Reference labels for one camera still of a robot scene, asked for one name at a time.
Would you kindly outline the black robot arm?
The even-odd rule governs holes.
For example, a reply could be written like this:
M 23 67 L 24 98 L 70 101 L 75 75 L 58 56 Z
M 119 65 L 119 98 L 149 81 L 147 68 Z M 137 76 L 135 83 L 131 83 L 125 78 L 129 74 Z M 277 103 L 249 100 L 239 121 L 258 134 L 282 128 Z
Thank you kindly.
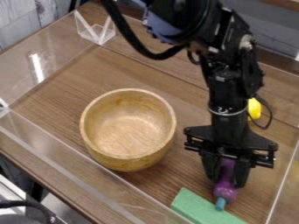
M 271 168 L 278 144 L 249 127 L 249 100 L 258 97 L 265 72 L 257 58 L 257 43 L 247 22 L 221 0 L 137 0 L 145 8 L 143 24 L 154 38 L 171 47 L 151 52 L 137 37 L 114 0 L 100 0 L 127 42 L 154 60 L 187 51 L 201 66 L 210 89 L 211 125 L 185 129 L 185 147 L 201 154 L 206 175 L 221 180 L 221 162 L 233 161 L 233 184 L 241 188 L 250 169 Z

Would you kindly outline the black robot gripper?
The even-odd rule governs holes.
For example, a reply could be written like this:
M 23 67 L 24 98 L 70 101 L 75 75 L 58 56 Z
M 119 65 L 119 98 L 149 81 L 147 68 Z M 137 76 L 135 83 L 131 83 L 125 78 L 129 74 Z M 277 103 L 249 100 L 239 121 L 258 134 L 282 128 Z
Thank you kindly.
M 249 127 L 246 109 L 234 113 L 210 109 L 210 113 L 211 125 L 183 130 L 185 148 L 199 153 L 206 175 L 214 183 L 221 179 L 222 159 L 234 160 L 234 184 L 242 188 L 251 168 L 275 166 L 278 144 Z

